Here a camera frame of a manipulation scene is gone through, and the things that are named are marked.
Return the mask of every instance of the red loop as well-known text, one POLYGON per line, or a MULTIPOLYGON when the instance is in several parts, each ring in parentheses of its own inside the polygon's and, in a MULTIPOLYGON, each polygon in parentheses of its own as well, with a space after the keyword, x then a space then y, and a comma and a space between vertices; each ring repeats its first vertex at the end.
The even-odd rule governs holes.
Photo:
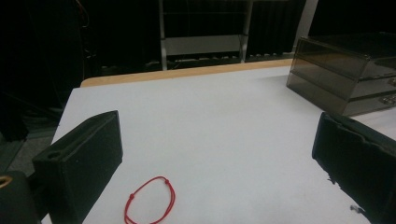
POLYGON ((171 185, 171 183, 169 182, 168 179, 166 179, 166 178, 163 177, 163 176, 156 176, 156 177, 150 179, 148 182, 146 182, 144 185, 142 185, 140 188, 138 188, 134 193, 132 193, 132 194, 129 196, 129 199, 128 199, 128 201, 127 201, 126 204, 125 204, 125 210, 124 210, 124 221, 125 221, 126 224, 137 224, 136 222, 132 221, 132 219, 131 219, 130 217, 128 217, 128 209, 129 209, 129 206, 131 205, 132 199, 134 198, 134 196, 136 195, 136 193, 137 193, 139 190, 141 190, 143 187, 145 187, 148 183, 150 183, 151 181, 156 180, 156 179, 163 179, 163 180, 165 181, 165 184, 168 186, 169 190, 171 191, 171 201, 169 202, 169 205, 168 205, 168 207, 166 208, 166 211, 165 211, 165 213, 163 214, 163 216, 162 216, 160 219, 158 219, 157 221, 151 222, 150 224, 157 224, 157 223, 160 223, 160 222, 161 222, 162 220, 164 220, 164 219, 166 218, 166 216, 168 216, 168 214, 171 212, 172 207, 173 207, 173 205, 174 205, 174 203, 175 203, 175 199, 176 199, 175 191, 174 191, 174 189, 172 188, 172 185, 171 185))

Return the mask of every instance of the gray translucent box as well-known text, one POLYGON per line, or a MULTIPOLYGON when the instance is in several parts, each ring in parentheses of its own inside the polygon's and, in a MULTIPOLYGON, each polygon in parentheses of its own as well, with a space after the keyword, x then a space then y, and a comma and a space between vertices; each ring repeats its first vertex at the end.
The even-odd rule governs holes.
POLYGON ((396 35, 301 37, 287 86, 322 109, 351 116, 396 105, 396 35))

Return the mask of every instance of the black device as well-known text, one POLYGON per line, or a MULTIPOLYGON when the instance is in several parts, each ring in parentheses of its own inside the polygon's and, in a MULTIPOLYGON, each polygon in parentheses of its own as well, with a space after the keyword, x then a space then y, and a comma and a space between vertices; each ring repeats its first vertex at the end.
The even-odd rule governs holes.
POLYGON ((323 112, 312 157, 372 223, 396 223, 396 141, 323 112))
POLYGON ((118 111, 86 119, 33 158, 29 186, 23 174, 0 174, 0 186, 10 183, 0 187, 0 215, 10 215, 0 223, 37 223, 47 211, 54 224, 82 223, 121 162, 118 111), (36 215, 22 209, 32 204, 36 215), (18 216, 23 212, 29 221, 18 216))

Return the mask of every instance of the black curtain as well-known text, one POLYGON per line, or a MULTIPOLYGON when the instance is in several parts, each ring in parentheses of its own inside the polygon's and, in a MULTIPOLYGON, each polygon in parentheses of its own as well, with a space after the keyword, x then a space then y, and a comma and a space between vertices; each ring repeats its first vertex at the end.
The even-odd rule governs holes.
MULTIPOLYGON (((90 15, 91 45, 101 65, 142 68, 161 60, 158 0, 81 3, 90 15)), ((304 4, 305 0, 255 2, 247 54, 292 51, 304 4)), ((240 35, 247 1, 163 0, 163 7, 166 37, 240 35)))
POLYGON ((254 3, 247 55, 292 52, 305 0, 254 3))
POLYGON ((58 121, 83 79, 75 0, 15 0, 0 7, 0 132, 8 141, 27 130, 19 113, 58 121))
POLYGON ((393 1, 320 0, 309 35, 396 33, 393 1))

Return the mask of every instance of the table surface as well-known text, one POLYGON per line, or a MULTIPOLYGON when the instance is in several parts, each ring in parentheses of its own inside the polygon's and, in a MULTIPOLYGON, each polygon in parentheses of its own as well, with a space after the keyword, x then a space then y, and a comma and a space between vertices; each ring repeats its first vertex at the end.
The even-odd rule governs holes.
MULTIPOLYGON (((163 223, 369 223, 311 158, 322 110, 286 87, 289 70, 73 90, 53 141, 91 116, 118 110, 124 151, 84 223, 123 223, 129 194, 157 175, 177 195, 163 223)), ((389 109, 353 119, 396 139, 395 115, 389 109)), ((154 221, 168 202, 165 184, 154 182, 136 196, 130 215, 154 221)))

